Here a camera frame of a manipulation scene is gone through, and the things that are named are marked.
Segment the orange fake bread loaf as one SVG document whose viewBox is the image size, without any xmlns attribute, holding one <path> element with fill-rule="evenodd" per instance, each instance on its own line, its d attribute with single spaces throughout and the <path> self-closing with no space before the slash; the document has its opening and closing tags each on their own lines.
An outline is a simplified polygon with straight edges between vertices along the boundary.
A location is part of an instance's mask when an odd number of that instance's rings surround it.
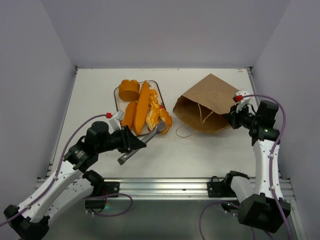
<svg viewBox="0 0 320 240">
<path fill-rule="evenodd" d="M 136 113 L 137 108 L 137 102 L 131 101 L 124 112 L 124 117 L 122 119 L 122 126 L 128 126 L 128 128 L 131 130 L 134 123 L 134 117 Z"/>
</svg>

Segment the long orange fake baguette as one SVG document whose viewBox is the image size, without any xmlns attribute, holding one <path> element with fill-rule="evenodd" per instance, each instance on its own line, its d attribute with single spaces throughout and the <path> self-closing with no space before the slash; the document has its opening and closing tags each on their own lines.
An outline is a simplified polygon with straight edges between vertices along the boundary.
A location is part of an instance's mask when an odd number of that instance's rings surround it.
<svg viewBox="0 0 320 240">
<path fill-rule="evenodd" d="M 150 87 L 145 80 L 142 84 L 140 96 L 137 102 L 134 122 L 133 122 L 133 129 L 137 135 L 140 135 L 143 127 L 146 122 L 146 117 L 148 114 L 148 107 L 149 107 L 149 98 L 150 98 Z"/>
</svg>

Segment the round twisted fake bread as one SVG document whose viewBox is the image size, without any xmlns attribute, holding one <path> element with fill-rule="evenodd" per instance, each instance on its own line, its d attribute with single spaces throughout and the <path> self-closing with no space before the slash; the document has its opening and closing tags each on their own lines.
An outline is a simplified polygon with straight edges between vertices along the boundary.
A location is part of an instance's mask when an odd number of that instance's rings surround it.
<svg viewBox="0 0 320 240">
<path fill-rule="evenodd" d="M 160 121 L 164 121 L 166 123 L 167 128 L 161 133 L 161 135 L 165 135 L 168 133 L 170 127 L 173 125 L 172 117 L 169 115 L 169 113 L 165 109 L 162 109 L 162 108 L 151 109 L 146 117 L 146 123 L 148 125 L 148 129 L 152 131 Z"/>
</svg>

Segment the metal tongs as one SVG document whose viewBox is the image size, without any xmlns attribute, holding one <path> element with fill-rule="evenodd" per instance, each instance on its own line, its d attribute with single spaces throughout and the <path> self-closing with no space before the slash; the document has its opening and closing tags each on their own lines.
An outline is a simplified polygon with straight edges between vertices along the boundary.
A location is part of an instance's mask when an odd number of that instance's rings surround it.
<svg viewBox="0 0 320 240">
<path fill-rule="evenodd" d="M 145 148 L 147 143 L 150 142 L 155 136 L 159 135 L 160 133 L 164 132 L 168 128 L 167 124 L 161 120 L 153 130 L 147 134 L 142 140 L 138 139 L 138 147 L 135 149 L 131 149 L 130 151 L 126 152 L 123 156 L 121 156 L 117 161 L 122 166 L 129 158 L 131 158 L 134 154 L 136 154 L 140 149 Z"/>
</svg>

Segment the braided fake bread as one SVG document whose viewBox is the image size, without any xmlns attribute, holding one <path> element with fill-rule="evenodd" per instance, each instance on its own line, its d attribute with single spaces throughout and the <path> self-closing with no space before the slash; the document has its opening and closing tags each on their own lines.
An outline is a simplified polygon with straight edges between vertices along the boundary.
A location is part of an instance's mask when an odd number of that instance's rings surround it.
<svg viewBox="0 0 320 240">
<path fill-rule="evenodd" d="M 150 89 L 149 106 L 151 109 L 159 109 L 160 108 L 160 104 L 158 102 L 158 94 L 155 89 Z"/>
</svg>

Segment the brown paper bag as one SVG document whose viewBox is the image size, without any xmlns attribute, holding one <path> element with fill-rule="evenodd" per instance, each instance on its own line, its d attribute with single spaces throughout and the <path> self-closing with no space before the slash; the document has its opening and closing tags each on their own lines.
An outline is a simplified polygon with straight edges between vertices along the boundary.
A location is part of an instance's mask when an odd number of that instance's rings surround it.
<svg viewBox="0 0 320 240">
<path fill-rule="evenodd" d="M 198 133 L 216 134 L 231 127 L 226 115 L 235 105 L 233 97 L 239 90 L 210 73 L 197 82 L 177 100 L 173 113 L 183 123 L 184 127 L 193 129 L 189 135 L 180 135 L 188 138 Z"/>
</svg>

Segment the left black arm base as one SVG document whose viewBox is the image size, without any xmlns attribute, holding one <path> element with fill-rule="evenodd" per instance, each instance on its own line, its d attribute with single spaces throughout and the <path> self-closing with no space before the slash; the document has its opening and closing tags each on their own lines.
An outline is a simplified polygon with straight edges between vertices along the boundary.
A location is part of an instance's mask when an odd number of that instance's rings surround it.
<svg viewBox="0 0 320 240">
<path fill-rule="evenodd" d="M 93 192 L 84 201 L 86 210 L 101 213 L 107 207 L 107 198 L 102 196 L 119 193 L 120 183 L 117 181 L 103 181 L 93 188 Z"/>
</svg>

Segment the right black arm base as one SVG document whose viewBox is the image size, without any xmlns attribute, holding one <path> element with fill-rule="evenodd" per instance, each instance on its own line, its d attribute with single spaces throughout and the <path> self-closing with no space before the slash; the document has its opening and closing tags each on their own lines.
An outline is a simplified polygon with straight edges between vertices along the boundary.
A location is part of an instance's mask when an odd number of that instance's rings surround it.
<svg viewBox="0 0 320 240">
<path fill-rule="evenodd" d="M 231 182 L 235 177 L 249 180 L 247 174 L 231 170 L 224 179 L 212 176 L 207 182 L 207 193 L 209 198 L 236 198 L 235 192 L 231 189 Z"/>
</svg>

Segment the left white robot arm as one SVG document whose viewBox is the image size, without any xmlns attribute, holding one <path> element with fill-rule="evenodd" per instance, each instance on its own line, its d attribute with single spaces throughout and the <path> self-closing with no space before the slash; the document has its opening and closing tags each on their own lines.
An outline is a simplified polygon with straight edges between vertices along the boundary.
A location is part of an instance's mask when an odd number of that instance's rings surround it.
<svg viewBox="0 0 320 240">
<path fill-rule="evenodd" d="M 90 169 L 99 154 L 117 150 L 128 155 L 146 146 L 127 126 L 110 133 L 106 122 L 94 122 L 75 145 L 64 148 L 55 172 L 29 198 L 4 210 L 5 223 L 23 240 L 41 240 L 54 218 L 73 204 L 104 198 L 104 178 Z"/>
</svg>

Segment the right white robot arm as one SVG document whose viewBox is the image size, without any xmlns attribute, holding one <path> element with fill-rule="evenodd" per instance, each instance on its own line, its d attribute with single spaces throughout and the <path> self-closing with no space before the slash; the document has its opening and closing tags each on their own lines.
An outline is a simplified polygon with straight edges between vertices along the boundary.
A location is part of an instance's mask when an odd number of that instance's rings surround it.
<svg viewBox="0 0 320 240">
<path fill-rule="evenodd" d="M 233 129 L 248 129 L 255 156 L 255 184 L 241 172 L 230 171 L 224 179 L 223 192 L 239 201 L 238 222 L 269 233 L 276 233 L 286 223 L 291 205 L 284 201 L 278 171 L 281 132 L 274 128 L 279 106 L 263 100 L 257 110 L 250 110 L 250 98 L 236 96 L 226 119 Z"/>
</svg>

